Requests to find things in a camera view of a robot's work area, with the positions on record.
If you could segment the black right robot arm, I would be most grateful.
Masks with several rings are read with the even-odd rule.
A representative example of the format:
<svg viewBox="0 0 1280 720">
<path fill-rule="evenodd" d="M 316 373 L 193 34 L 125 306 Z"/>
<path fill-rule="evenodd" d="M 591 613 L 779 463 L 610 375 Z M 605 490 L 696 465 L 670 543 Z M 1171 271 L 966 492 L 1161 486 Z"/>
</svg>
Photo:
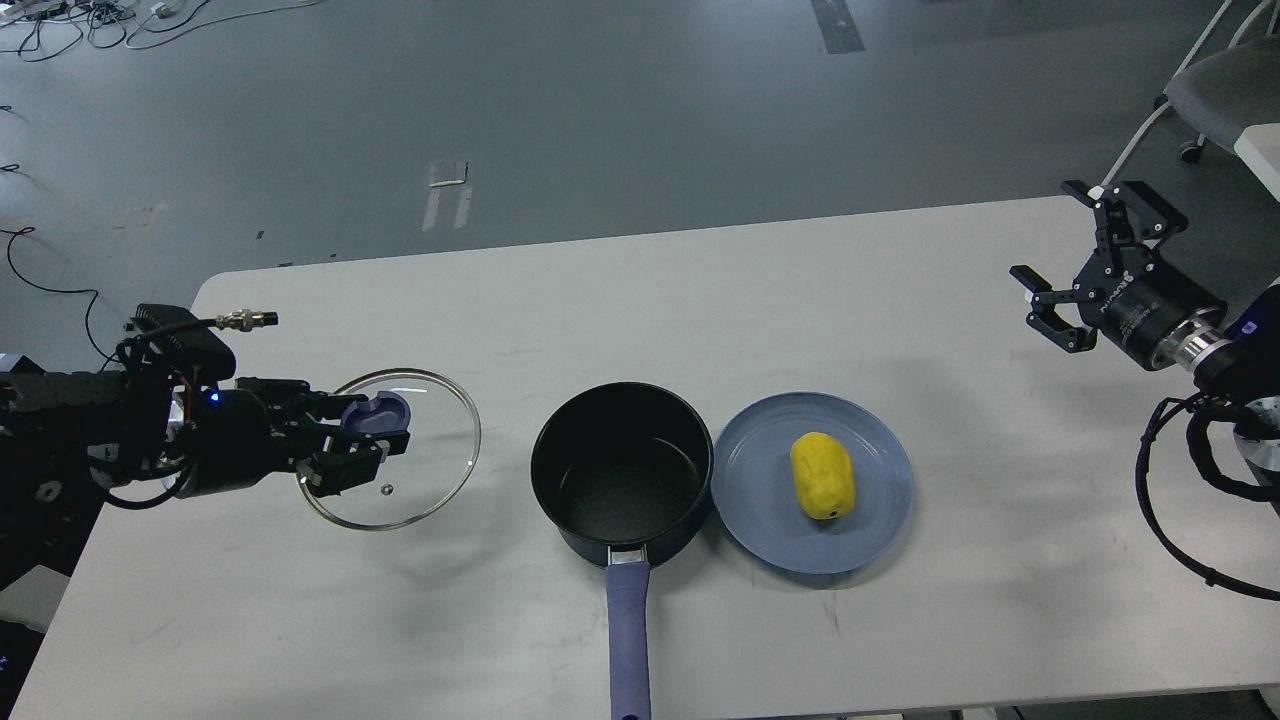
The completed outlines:
<svg viewBox="0 0 1280 720">
<path fill-rule="evenodd" d="M 1027 292 L 1027 324 L 1069 354 L 1106 338 L 1146 372 L 1187 370 L 1194 392 L 1158 401 L 1135 456 L 1135 496 L 1165 551 L 1206 585 L 1276 601 L 1277 592 L 1192 557 L 1160 524 L 1149 493 L 1151 459 L 1162 429 L 1187 414 L 1187 451 L 1216 491 L 1276 507 L 1277 286 L 1270 284 L 1233 322 L 1228 304 L 1176 269 L 1162 245 L 1188 219 L 1148 184 L 1088 184 L 1068 179 L 1062 192 L 1089 208 L 1094 246 L 1065 290 L 1028 265 L 1010 273 Z"/>
</svg>

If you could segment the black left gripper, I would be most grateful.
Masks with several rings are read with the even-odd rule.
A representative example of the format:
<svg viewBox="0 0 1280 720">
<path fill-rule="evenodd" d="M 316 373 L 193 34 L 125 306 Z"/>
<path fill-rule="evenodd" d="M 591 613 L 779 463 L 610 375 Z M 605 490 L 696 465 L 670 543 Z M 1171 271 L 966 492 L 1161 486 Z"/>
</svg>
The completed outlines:
<svg viewBox="0 0 1280 720">
<path fill-rule="evenodd" d="M 246 489 L 276 471 L 296 471 L 312 497 L 338 496 L 376 479 L 389 442 L 317 452 L 324 433 L 398 433 L 412 420 L 408 401 L 392 391 L 338 395 L 275 378 L 239 378 L 201 395 L 195 409 L 178 434 L 186 460 L 172 483 L 178 498 Z"/>
</svg>

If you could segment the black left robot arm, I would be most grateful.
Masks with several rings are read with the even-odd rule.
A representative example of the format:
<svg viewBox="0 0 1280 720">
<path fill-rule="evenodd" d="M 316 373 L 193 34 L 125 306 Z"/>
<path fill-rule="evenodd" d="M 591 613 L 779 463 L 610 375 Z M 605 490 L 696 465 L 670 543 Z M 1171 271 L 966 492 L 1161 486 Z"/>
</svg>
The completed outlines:
<svg viewBox="0 0 1280 720">
<path fill-rule="evenodd" d="M 275 473 L 315 498 L 375 480 L 410 447 L 397 393 L 328 393 L 306 380 L 234 378 L 219 331 L 275 325 L 273 311 L 198 318 L 141 304 L 118 369 L 55 373 L 19 360 L 3 373 L 3 584 L 60 550 L 67 528 L 104 505 L 154 509 L 246 489 Z"/>
</svg>

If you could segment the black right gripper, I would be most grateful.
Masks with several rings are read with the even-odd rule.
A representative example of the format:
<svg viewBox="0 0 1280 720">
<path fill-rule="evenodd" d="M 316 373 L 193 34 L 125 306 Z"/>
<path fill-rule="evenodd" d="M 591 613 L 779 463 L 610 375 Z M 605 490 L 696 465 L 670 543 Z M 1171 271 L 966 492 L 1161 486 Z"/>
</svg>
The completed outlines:
<svg viewBox="0 0 1280 720">
<path fill-rule="evenodd" d="M 1009 274 L 1027 292 L 1032 329 L 1068 354 L 1093 350 L 1098 331 L 1142 369 L 1157 372 L 1175 363 L 1172 337 L 1185 322 L 1217 324 L 1225 318 L 1224 300 L 1156 252 L 1189 220 L 1151 186 L 1066 179 L 1061 191 L 1092 210 L 1096 251 L 1073 279 L 1078 287 L 1073 290 L 1055 290 L 1028 265 L 1010 266 Z M 1060 305 L 1080 305 L 1087 325 L 1068 323 Z"/>
</svg>

